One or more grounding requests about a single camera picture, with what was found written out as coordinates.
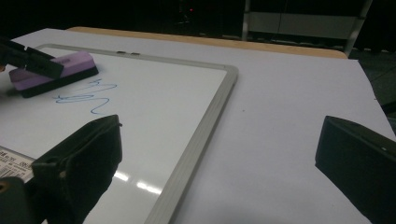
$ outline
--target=white tabletop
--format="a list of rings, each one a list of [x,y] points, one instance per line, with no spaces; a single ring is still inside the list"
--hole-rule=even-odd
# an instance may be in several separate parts
[[[16,41],[30,47],[56,43],[139,52],[239,69],[175,223],[370,223],[315,167],[327,115],[396,140],[357,61],[52,29]],[[128,206],[125,202],[119,206]]]

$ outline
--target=purple eraser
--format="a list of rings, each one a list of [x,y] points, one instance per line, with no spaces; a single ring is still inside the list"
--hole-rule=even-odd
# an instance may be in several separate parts
[[[87,51],[78,51],[51,59],[51,61],[64,66],[60,78],[43,77],[25,69],[17,68],[9,72],[9,77],[15,89],[20,91],[22,96],[26,98],[99,73],[93,57]]]

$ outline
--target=black object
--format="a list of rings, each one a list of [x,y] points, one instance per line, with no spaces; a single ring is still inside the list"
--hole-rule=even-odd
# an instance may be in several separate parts
[[[396,143],[358,123],[326,117],[316,166],[373,223],[396,223]]]
[[[24,45],[0,37],[0,65],[11,64],[55,79],[61,76],[64,66],[50,61],[53,58],[37,49],[25,48]]]
[[[121,158],[118,116],[87,123],[34,161],[26,184],[0,179],[0,223],[83,223]]]

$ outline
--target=barcode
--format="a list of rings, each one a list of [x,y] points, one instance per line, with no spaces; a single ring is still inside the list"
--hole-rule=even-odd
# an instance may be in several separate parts
[[[23,175],[19,174],[18,172],[14,172],[7,167],[4,167],[0,170],[0,177],[8,177],[8,176],[16,176],[22,178]]]

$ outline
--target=dark background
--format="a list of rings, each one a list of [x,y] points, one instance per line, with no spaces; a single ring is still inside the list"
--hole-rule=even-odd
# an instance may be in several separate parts
[[[359,15],[362,0],[251,0],[251,11]],[[245,0],[13,0],[0,6],[0,35],[15,38],[44,28],[90,26],[215,38],[242,34]],[[396,50],[396,1],[374,0],[358,49]]]

